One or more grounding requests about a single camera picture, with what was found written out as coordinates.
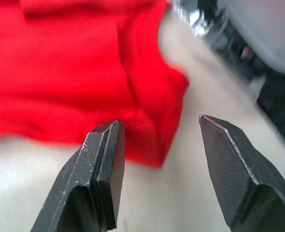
red cloth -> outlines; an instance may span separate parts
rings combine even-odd
[[[126,157],[162,166],[187,79],[157,45],[167,3],[1,0],[0,136],[81,144],[123,119]]]

